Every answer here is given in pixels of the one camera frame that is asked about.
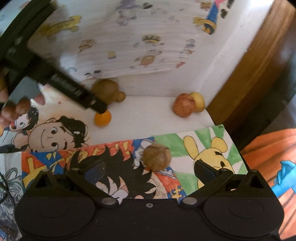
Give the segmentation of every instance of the black tool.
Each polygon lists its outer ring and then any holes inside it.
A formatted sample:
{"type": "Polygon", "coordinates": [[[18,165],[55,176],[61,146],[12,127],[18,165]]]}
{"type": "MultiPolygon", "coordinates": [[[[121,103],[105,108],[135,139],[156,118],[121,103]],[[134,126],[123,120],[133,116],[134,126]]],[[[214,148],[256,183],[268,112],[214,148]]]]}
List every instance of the black tool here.
{"type": "Polygon", "coordinates": [[[284,211],[257,170],[237,175],[198,160],[194,169],[205,186],[179,204],[124,199],[119,205],[84,179],[82,162],[64,175],[38,174],[15,209],[21,241],[280,240],[284,211]]]}
{"type": "Polygon", "coordinates": [[[0,66],[9,69],[6,75],[9,100],[16,104],[22,97],[36,97],[38,82],[50,84],[83,107],[102,114],[107,109],[104,102],[27,48],[30,37],[55,10],[50,1],[32,0],[0,37],[0,66]]]}

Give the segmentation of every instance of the green stripe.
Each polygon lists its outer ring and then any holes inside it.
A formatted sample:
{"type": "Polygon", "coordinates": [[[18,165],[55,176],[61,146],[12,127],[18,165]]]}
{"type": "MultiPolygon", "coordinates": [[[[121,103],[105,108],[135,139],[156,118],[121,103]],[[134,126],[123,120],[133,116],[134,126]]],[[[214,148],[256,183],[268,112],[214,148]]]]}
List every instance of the green stripe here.
{"type": "Polygon", "coordinates": [[[237,150],[234,144],[232,144],[230,148],[227,160],[230,162],[231,165],[236,164],[239,161],[242,161],[239,151],[237,150]]]}
{"type": "Polygon", "coordinates": [[[245,164],[242,163],[242,166],[240,167],[238,174],[246,174],[247,172],[248,171],[247,171],[245,164]]]}
{"type": "Polygon", "coordinates": [[[195,131],[195,133],[206,149],[211,147],[212,140],[211,140],[211,133],[209,128],[195,131]]]}
{"type": "Polygon", "coordinates": [[[177,134],[154,136],[154,138],[157,143],[163,144],[170,149],[172,157],[188,156],[183,140],[177,134]]]}
{"type": "Polygon", "coordinates": [[[213,131],[215,133],[215,136],[220,137],[221,139],[223,139],[224,132],[225,132],[224,126],[223,125],[218,125],[218,126],[214,126],[212,128],[213,128],[213,131]]]}
{"type": "Polygon", "coordinates": [[[197,178],[194,174],[176,171],[174,171],[174,174],[181,183],[186,195],[189,195],[198,189],[197,178]]]}

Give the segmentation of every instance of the wooden beam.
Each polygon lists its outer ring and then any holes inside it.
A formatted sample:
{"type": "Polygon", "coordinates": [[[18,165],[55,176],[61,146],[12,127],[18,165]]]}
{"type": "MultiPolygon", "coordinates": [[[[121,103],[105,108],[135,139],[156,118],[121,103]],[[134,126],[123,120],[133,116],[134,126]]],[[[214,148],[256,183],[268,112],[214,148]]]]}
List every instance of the wooden beam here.
{"type": "Polygon", "coordinates": [[[296,49],[295,8],[275,0],[248,51],[207,108],[215,124],[235,131],[270,90],[296,49]]]}

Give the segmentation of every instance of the small orange fruit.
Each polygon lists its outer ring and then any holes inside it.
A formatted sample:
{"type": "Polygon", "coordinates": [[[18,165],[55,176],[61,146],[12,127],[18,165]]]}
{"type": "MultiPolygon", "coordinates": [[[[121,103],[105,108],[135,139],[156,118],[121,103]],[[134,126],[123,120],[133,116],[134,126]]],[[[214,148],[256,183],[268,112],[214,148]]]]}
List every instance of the small orange fruit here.
{"type": "Polygon", "coordinates": [[[103,114],[99,114],[99,113],[95,114],[94,123],[97,126],[106,126],[110,123],[111,118],[112,118],[112,115],[110,111],[106,110],[106,112],[103,114]]]}

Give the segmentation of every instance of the yellow cartoon bear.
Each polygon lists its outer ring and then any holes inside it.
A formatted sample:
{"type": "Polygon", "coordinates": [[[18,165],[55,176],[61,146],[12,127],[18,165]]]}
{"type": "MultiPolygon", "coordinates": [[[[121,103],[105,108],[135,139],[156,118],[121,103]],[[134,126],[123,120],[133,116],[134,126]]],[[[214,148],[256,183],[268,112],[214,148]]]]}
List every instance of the yellow cartoon bear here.
{"type": "MultiPolygon", "coordinates": [[[[204,149],[202,152],[199,152],[196,142],[191,136],[185,136],[183,143],[189,156],[194,160],[194,163],[201,159],[203,162],[217,170],[220,168],[227,168],[234,172],[230,162],[225,159],[222,154],[228,150],[227,144],[223,139],[214,137],[211,141],[211,147],[204,149]]],[[[204,186],[204,184],[198,180],[197,186],[198,188],[201,188],[204,186]]]]}

